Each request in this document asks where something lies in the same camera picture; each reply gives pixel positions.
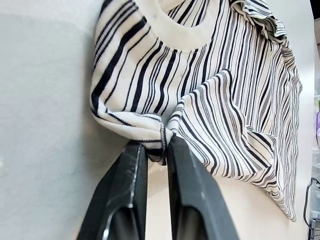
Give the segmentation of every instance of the black cable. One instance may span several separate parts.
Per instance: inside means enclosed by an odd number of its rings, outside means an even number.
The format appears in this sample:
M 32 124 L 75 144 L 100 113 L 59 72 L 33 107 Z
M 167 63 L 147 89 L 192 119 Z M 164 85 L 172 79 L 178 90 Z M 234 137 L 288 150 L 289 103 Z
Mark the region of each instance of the black cable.
M 307 213 L 307 206 L 308 206 L 308 199 L 309 199 L 309 189 L 313 185 L 314 182 L 316 182 L 316 184 L 320 185 L 320 182 L 315 177 L 311 178 L 310 184 L 306 187 L 305 202 L 304 202 L 304 209 L 303 209 L 303 220 L 304 220 L 305 224 L 308 226 L 308 228 L 310 229 L 311 236 L 314 235 L 314 230 L 312 229 L 312 226 L 307 221 L 306 213 Z

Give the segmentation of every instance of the gray surface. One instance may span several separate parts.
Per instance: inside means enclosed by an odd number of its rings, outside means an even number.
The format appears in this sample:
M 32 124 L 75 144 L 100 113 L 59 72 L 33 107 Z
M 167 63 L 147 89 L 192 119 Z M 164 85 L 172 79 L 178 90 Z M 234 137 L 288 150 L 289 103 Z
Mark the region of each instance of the gray surface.
M 0 239 L 74 238 L 127 142 L 91 116 L 93 39 L 9 15 L 0 34 Z

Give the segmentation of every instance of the black and white striped fabric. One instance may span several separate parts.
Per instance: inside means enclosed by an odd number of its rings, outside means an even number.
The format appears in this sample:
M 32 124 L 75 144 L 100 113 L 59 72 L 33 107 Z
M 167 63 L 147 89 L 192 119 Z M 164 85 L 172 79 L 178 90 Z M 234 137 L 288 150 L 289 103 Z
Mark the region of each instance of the black and white striped fabric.
M 292 221 L 301 89 L 285 28 L 264 0 L 103 4 L 96 120 L 163 165 L 172 136 L 184 138 L 213 176 L 260 187 Z

